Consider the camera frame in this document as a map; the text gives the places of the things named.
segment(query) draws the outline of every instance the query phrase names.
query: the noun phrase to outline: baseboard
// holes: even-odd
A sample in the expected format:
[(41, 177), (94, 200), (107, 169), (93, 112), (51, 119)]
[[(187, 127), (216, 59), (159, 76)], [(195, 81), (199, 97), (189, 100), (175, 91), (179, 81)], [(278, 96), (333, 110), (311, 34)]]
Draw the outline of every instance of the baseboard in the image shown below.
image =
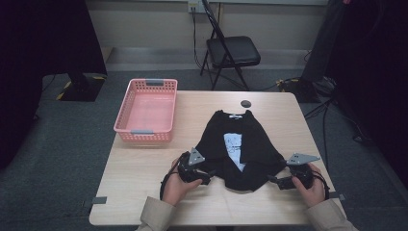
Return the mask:
[[(202, 64), (205, 49), (197, 49)], [(306, 65), (306, 50), (260, 50), (261, 63), (252, 69), (300, 69)], [(193, 49), (115, 47), (106, 61), (108, 71), (197, 69)]]
[(114, 49), (113, 47), (101, 47), (103, 62), (106, 63), (106, 61), (111, 56), (111, 53), (112, 53), (113, 49)]

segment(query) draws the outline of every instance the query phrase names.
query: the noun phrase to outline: black folding chair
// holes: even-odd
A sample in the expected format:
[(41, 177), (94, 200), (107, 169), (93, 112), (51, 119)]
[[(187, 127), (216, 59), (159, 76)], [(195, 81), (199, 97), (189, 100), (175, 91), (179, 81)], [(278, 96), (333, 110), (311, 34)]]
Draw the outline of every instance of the black folding chair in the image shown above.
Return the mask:
[(212, 60), (212, 65), (214, 69), (217, 69), (217, 76), (213, 82), (213, 78), (210, 79), (213, 90), (216, 87), (217, 80), (221, 70), (224, 68), (235, 68), (243, 86), (246, 90), (249, 90), (248, 85), (242, 77), (241, 67), (257, 65), (261, 61), (261, 56), (256, 49), (253, 41), (249, 37), (239, 36), (239, 37), (225, 37), (222, 33), (216, 18), (214, 17), (213, 11), (207, 0), (202, 0), (205, 12), (213, 26), (213, 32), (211, 33), (211, 38), (207, 40), (207, 52), (205, 54), (204, 63), (201, 66), (200, 75), (203, 74), (204, 66), (208, 69), (208, 56)]

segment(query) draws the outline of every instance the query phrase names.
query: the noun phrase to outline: chair leg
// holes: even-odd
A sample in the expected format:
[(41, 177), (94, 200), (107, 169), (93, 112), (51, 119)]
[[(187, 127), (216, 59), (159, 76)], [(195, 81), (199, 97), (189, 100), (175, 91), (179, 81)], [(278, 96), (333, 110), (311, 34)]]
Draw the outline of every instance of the chair leg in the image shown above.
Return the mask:
[(210, 70), (210, 66), (208, 65), (207, 62), (207, 70), (208, 70), (208, 76), (210, 76), (210, 82), (211, 82), (211, 86), (213, 85), (213, 76), (211, 75), (211, 70)]
[(200, 76), (203, 75), (204, 66), (207, 64), (207, 58), (208, 58), (208, 50), (205, 53), (204, 62), (203, 62), (203, 65), (201, 66)]
[(243, 83), (243, 86), (245, 87), (245, 89), (247, 90), (247, 91), (249, 91), (249, 87), (248, 87), (248, 85), (246, 84), (246, 82), (245, 82), (245, 80), (243, 79), (243, 76), (242, 76), (242, 70), (239, 68), (239, 67), (235, 67), (235, 70), (237, 70), (237, 73), (238, 73), (238, 75), (240, 76), (240, 79), (241, 79), (241, 81), (242, 81), (242, 83)]
[(221, 70), (222, 70), (222, 68), (219, 68), (219, 69), (218, 69), (218, 71), (217, 71), (217, 76), (216, 76), (216, 79), (215, 79), (214, 82), (213, 82), (213, 87), (211, 88), (211, 90), (214, 90), (214, 88), (216, 87), (216, 84), (217, 84), (217, 81), (218, 81), (218, 77), (219, 77), (219, 74), (221, 73)]

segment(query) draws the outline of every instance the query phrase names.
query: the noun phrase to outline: pink plastic basket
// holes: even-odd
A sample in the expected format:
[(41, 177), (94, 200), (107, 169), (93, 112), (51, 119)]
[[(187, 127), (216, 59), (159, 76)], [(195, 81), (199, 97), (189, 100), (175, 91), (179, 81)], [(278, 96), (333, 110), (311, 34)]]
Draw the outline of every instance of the pink plastic basket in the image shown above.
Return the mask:
[(177, 80), (131, 80), (114, 130), (123, 141), (171, 141), (176, 94)]

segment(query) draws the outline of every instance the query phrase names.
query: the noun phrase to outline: beige sleeve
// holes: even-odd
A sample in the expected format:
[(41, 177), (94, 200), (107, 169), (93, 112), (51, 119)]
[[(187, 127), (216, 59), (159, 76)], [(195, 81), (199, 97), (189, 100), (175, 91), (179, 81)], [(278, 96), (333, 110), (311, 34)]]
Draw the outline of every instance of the beige sleeve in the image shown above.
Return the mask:
[(306, 215), (316, 230), (357, 230), (332, 199), (308, 209)]
[(141, 212), (139, 231), (167, 230), (173, 218), (175, 207), (148, 196)]

